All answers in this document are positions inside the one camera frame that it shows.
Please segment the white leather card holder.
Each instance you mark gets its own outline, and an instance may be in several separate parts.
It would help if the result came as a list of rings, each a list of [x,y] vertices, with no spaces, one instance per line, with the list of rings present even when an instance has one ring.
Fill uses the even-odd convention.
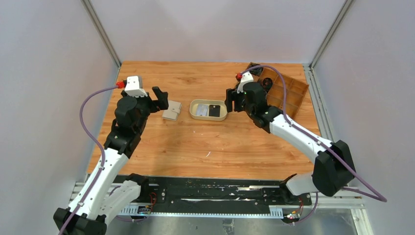
[[[162,114],[163,119],[176,121],[181,113],[182,104],[177,101],[169,100],[168,109]]]

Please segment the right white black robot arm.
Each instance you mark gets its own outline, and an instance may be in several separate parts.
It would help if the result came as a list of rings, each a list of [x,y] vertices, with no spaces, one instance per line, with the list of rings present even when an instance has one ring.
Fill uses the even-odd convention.
[[[281,183],[279,197],[283,203],[290,205],[299,195],[310,192],[333,196],[355,178],[353,159],[344,141],[332,142],[317,136],[284,115],[280,108],[269,105],[257,82],[248,82],[243,88],[226,90],[227,111],[246,112],[255,126],[286,140],[314,165],[313,171],[294,174]]]

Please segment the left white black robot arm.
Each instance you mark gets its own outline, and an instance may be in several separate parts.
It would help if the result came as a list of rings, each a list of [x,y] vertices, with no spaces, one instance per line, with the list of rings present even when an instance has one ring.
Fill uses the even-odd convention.
[[[117,102],[111,131],[104,144],[91,137],[101,156],[83,188],[67,208],[58,208],[53,220],[61,235],[104,235],[107,227],[130,202],[145,202],[150,196],[149,180],[138,174],[129,175],[110,196],[110,186],[129,161],[151,113],[167,110],[168,92],[152,87],[149,93],[124,89]]]

